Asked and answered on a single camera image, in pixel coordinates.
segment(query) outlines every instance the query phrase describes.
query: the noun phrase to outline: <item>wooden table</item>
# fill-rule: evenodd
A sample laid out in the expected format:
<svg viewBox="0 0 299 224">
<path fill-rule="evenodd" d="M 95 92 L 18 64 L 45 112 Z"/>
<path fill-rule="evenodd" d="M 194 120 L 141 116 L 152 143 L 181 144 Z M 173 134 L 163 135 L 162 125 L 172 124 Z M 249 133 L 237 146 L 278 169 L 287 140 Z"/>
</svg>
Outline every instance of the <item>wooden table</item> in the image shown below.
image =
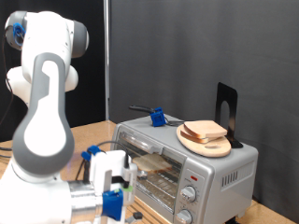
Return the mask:
<svg viewBox="0 0 299 224">
<path fill-rule="evenodd" d="M 80 153 L 83 150 L 86 150 L 86 148 L 90 145 L 95 145 L 106 140 L 111 140 L 115 126 L 115 123 L 107 120 L 72 129 L 73 135 L 75 137 L 75 153 L 72 157 L 72 160 L 61 171 L 63 180 L 75 179 L 81 163 Z M 5 143 L 1 143 L 0 147 L 11 147 L 11 144 L 11 141 L 8 141 Z M 110 145 L 102 146 L 101 149 L 109 150 Z M 11 152 L 0 151 L 0 154 L 10 156 Z M 3 159 L 0 157 L 0 178 L 6 170 L 8 162 L 9 159 Z M 135 198 L 135 203 L 127 208 L 126 217 L 130 217 L 133 212 L 137 211 L 141 212 L 144 215 L 142 221 L 139 221 L 138 223 L 169 223 L 141 200 Z M 295 224 L 287 218 L 254 201 L 252 201 L 251 207 L 248 208 L 246 214 L 242 218 L 238 218 L 237 221 L 242 224 Z"/>
</svg>

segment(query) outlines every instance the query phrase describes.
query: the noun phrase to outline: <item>red indicator light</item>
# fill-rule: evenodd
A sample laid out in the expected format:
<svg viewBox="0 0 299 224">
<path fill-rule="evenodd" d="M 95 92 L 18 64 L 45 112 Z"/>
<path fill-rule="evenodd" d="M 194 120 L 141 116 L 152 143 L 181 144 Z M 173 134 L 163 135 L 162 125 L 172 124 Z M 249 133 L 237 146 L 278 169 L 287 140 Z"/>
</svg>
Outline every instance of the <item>red indicator light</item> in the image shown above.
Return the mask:
<svg viewBox="0 0 299 224">
<path fill-rule="evenodd" d="M 192 180 L 195 180 L 195 181 L 198 180 L 198 179 L 197 179 L 195 176 L 193 176 L 193 175 L 191 176 L 191 179 L 192 179 Z"/>
</svg>

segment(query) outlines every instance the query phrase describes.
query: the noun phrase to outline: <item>silver toaster oven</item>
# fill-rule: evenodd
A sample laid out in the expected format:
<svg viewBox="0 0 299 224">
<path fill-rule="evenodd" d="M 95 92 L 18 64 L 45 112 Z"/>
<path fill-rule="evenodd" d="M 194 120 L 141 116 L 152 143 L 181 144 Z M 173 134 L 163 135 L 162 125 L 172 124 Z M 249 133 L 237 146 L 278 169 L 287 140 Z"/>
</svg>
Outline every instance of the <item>silver toaster oven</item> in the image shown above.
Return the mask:
<svg viewBox="0 0 299 224">
<path fill-rule="evenodd" d="M 257 149 L 244 144 L 226 157 L 203 157 L 179 142 L 176 129 L 154 128 L 150 117 L 117 125 L 113 140 L 126 145 L 133 160 L 156 153 L 169 166 L 137 179 L 136 196 L 176 224 L 222 224 L 242 217 L 251 203 Z"/>
</svg>

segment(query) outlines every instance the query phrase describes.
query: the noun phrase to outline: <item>control knob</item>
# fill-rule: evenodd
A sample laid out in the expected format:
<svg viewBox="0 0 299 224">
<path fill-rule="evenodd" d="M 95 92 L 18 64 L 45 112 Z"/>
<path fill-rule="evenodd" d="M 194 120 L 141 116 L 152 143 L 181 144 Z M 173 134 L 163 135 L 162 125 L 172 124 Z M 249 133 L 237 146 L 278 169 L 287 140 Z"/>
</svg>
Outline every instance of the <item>control knob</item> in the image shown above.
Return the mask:
<svg viewBox="0 0 299 224">
<path fill-rule="evenodd" d="M 182 224 L 192 223 L 192 216 L 188 210 L 181 210 L 179 213 L 177 213 L 176 219 Z"/>
<path fill-rule="evenodd" d="M 180 195 L 183 196 L 183 198 L 186 199 L 189 203 L 194 202 L 195 198 L 196 198 L 195 189 L 191 186 L 188 186 L 185 189 L 182 189 L 180 191 Z"/>
</svg>

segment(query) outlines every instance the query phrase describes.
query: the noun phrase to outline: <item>blue connector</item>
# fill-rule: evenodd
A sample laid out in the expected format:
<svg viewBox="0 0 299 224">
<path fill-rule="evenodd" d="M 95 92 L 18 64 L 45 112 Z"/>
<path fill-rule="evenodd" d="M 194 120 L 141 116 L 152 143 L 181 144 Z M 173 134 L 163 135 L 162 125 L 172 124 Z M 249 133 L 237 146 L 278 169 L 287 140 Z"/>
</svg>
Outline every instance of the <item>blue connector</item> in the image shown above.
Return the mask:
<svg viewBox="0 0 299 224">
<path fill-rule="evenodd" d="M 91 146 L 87 148 L 88 152 L 91 152 L 94 156 L 96 153 L 101 152 L 101 149 L 98 146 Z"/>
<path fill-rule="evenodd" d="M 155 108 L 155 112 L 150 113 L 150 117 L 154 127 L 159 127 L 166 124 L 163 110 L 160 107 Z"/>
<path fill-rule="evenodd" d="M 21 37 L 21 39 L 24 39 L 25 34 L 26 34 L 26 31 L 22 27 L 22 25 L 20 25 L 18 22 L 13 23 L 12 34 L 13 34 L 13 38 L 14 38 L 16 44 L 19 46 L 22 46 L 22 42 L 20 43 L 18 41 L 18 37 Z"/>
<path fill-rule="evenodd" d="M 89 148 L 87 148 L 87 152 L 83 151 L 81 153 L 81 157 L 85 160 L 85 161 L 90 161 L 92 159 L 92 154 L 95 156 L 96 153 L 101 152 L 101 149 L 98 146 L 91 146 Z"/>
<path fill-rule="evenodd" d="M 85 161 L 90 161 L 92 159 L 92 155 L 89 154 L 88 152 L 86 151 L 83 151 L 81 153 L 81 157 L 85 160 Z"/>
<path fill-rule="evenodd" d="M 121 189 L 116 189 L 103 193 L 102 217 L 111 217 L 116 221 L 121 221 L 122 206 L 123 193 Z"/>
</svg>

